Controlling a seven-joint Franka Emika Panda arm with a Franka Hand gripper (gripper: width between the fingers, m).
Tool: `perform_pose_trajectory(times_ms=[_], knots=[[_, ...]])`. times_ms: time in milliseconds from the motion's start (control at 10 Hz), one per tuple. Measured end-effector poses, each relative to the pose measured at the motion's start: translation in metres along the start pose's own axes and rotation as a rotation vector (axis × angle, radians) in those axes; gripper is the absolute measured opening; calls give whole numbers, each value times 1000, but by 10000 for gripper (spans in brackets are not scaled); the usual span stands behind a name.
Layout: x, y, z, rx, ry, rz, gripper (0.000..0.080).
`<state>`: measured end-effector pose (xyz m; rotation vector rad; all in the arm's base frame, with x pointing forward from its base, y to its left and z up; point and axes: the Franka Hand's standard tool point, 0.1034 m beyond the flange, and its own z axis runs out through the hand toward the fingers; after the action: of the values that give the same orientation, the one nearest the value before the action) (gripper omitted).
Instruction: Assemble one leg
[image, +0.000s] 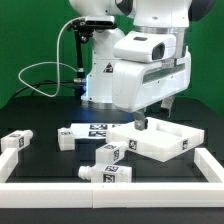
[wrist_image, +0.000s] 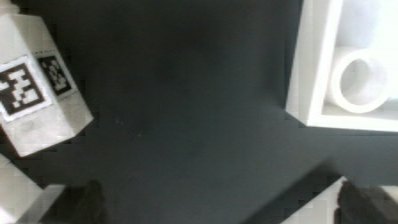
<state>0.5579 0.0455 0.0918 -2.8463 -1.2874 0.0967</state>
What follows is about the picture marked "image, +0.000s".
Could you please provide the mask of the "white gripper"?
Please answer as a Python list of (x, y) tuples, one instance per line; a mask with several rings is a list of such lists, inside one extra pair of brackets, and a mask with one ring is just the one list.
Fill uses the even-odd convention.
[(166, 69), (162, 68), (161, 61), (144, 64), (120, 60), (114, 66), (112, 103), (120, 110), (134, 112), (134, 126), (143, 131), (148, 127), (148, 119), (142, 108), (162, 100), (160, 111), (169, 117), (175, 101), (172, 95), (188, 87), (190, 74), (189, 52), (173, 68)]

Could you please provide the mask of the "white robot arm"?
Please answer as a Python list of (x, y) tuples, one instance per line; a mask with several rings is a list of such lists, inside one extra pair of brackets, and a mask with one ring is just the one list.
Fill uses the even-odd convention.
[(173, 96), (190, 82), (186, 33), (217, 0), (69, 0), (81, 15), (80, 40), (93, 36), (93, 67), (85, 101), (111, 103), (147, 128), (145, 108), (158, 101), (170, 111)]

